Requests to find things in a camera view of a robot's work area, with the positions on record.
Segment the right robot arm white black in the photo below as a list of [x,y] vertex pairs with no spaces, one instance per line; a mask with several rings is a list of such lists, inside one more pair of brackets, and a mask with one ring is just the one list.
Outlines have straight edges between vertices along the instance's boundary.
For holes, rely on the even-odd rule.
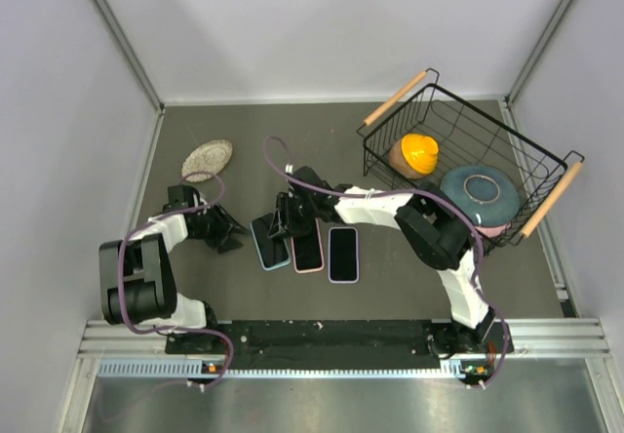
[[457,343],[475,351],[489,341],[495,312],[479,281],[483,240],[470,220],[431,182],[398,191],[350,184],[332,188],[309,167],[287,165],[276,171],[289,185],[289,191],[278,196],[273,226],[278,236],[301,236],[317,219],[399,230],[417,257],[438,272],[456,324]]

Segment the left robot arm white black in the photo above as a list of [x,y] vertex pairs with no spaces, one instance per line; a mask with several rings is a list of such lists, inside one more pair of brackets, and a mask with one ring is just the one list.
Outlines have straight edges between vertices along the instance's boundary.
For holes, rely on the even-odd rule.
[[248,229],[222,206],[211,206],[190,185],[168,188],[163,212],[144,227],[98,250],[101,311],[110,325],[130,322],[187,330],[200,351],[220,343],[221,329],[211,307],[177,291],[169,253],[187,239],[199,240],[219,254],[243,247],[237,239]]

